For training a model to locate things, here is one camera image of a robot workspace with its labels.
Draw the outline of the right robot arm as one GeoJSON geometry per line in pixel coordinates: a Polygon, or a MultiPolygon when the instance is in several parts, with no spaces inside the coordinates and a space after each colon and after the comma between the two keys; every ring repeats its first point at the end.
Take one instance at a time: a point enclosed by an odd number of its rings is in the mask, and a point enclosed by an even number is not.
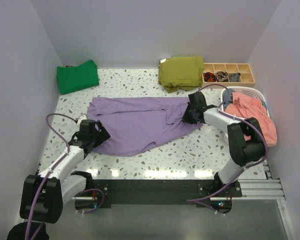
{"type": "Polygon", "coordinates": [[[212,125],[227,134],[230,159],[214,175],[213,192],[220,197],[230,190],[230,184],[268,153],[268,146],[261,126],[254,117],[242,118],[208,105],[202,92],[188,95],[188,103],[182,120],[188,124],[212,125]]]}

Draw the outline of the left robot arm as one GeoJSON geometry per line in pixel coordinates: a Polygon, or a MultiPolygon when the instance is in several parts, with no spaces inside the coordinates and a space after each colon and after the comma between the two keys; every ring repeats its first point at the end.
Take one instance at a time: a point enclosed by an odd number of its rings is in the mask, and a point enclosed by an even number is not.
{"type": "Polygon", "coordinates": [[[61,156],[45,170],[24,180],[19,216],[54,224],[69,200],[77,194],[89,196],[94,192],[92,175],[75,167],[110,137],[101,121],[82,120],[61,156]]]}

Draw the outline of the purple t-shirt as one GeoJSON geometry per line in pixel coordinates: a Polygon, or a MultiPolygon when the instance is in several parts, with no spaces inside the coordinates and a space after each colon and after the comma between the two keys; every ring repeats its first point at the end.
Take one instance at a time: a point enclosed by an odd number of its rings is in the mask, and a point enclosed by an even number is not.
{"type": "Polygon", "coordinates": [[[187,97],[94,97],[87,117],[99,120],[110,138],[95,153],[132,157],[187,136],[200,123],[183,122],[187,97]]]}

